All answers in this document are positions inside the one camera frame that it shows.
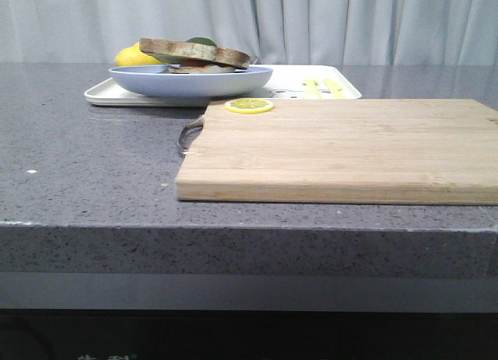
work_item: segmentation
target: speckled countertop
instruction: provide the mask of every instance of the speckled countertop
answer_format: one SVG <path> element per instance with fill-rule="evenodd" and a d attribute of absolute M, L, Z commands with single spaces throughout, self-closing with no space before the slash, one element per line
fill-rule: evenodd
<path fill-rule="evenodd" d="M 179 202 L 175 143 L 203 110 L 94 106 L 109 67 L 0 65 L 0 271 L 498 274 L 498 207 Z M 498 109 L 496 68 L 340 70 L 363 98 Z"/>

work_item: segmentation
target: bamboo cutting board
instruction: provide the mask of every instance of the bamboo cutting board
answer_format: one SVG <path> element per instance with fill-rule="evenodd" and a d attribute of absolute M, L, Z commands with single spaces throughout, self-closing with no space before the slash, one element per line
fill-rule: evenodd
<path fill-rule="evenodd" d="M 181 200 L 498 204 L 498 113 L 475 100 L 210 103 Z"/>

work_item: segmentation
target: kitchen counter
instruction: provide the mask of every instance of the kitchen counter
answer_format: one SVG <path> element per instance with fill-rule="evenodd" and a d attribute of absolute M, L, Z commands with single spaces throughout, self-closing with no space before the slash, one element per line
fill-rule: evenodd
<path fill-rule="evenodd" d="M 498 206 L 178 201 L 203 109 L 94 106 L 109 67 L 0 64 L 0 308 L 498 312 Z M 498 110 L 498 68 L 339 70 Z"/>

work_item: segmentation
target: curtain fold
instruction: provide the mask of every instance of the curtain fold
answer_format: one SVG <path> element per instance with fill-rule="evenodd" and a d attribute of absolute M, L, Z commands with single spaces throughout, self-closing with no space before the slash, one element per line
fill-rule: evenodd
<path fill-rule="evenodd" d="M 258 63 L 495 65 L 498 0 L 0 0 L 0 61 L 113 62 L 141 37 Z"/>

